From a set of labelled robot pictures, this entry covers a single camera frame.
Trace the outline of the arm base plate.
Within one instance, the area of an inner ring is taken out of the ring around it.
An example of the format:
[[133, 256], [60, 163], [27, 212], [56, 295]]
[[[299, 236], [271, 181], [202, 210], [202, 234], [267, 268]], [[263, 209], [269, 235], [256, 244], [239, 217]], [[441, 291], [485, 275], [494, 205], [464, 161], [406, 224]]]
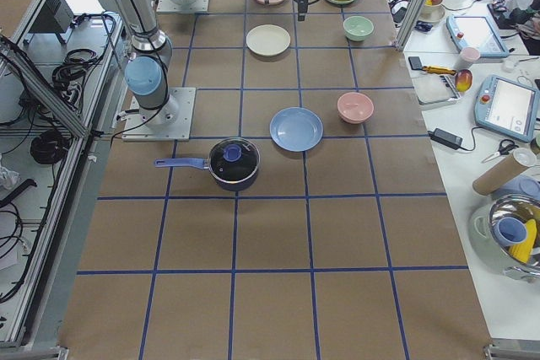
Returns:
[[135, 97], [121, 138], [126, 142], [188, 141], [196, 98], [195, 88], [169, 88], [169, 101], [155, 116], [140, 109]]
[[196, 14], [208, 11], [209, 0], [159, 0], [156, 12], [161, 14]]

